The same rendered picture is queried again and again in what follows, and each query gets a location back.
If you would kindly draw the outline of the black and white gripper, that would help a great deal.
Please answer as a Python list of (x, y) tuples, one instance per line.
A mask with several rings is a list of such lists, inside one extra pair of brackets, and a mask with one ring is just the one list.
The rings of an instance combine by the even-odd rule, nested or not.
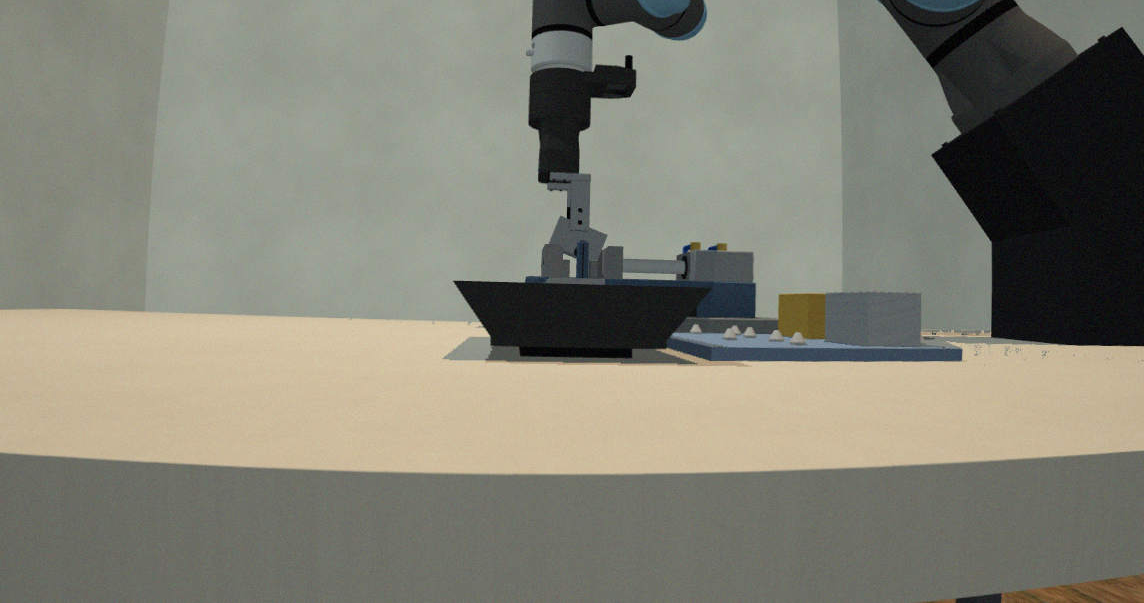
[(591, 72), (591, 45), (585, 34), (549, 31), (526, 49), (529, 126), (541, 140), (538, 181), (567, 191), (570, 231), (589, 231), (591, 174), (579, 173), (579, 132), (590, 127), (591, 100), (629, 100), (636, 88), (631, 55), (625, 68), (596, 65)]

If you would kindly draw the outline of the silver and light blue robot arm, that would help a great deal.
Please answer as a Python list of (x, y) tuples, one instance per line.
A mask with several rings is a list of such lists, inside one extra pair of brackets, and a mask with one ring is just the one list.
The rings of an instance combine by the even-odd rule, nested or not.
[[(533, 0), (532, 39), (554, 30), (591, 39), (593, 26), (635, 22), (666, 39), (688, 40), (706, 22), (702, 1)], [(877, 1), (934, 68), (962, 135), (1078, 57), (1014, 0)]]

